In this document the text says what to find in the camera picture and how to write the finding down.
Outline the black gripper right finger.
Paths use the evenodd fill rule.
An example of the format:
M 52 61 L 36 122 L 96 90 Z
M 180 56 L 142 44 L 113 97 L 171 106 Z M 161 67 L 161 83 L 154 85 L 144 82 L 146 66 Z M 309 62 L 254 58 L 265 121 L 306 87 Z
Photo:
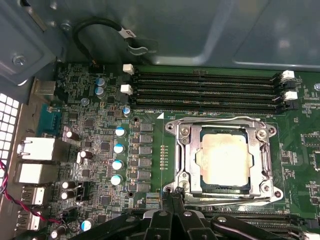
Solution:
M 195 211 L 186 210 L 185 189 L 174 190 L 178 198 L 174 215 L 188 240 L 274 240 L 275 234 L 232 216 L 215 216 L 207 221 Z

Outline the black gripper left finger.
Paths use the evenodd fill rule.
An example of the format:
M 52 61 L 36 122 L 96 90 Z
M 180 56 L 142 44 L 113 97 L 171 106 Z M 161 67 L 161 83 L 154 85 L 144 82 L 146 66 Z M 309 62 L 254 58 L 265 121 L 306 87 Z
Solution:
M 147 213 L 140 219 L 132 214 L 114 218 L 103 228 L 101 240 L 170 240 L 176 215 L 174 201 L 177 193 L 166 191 L 162 195 L 161 209 Z

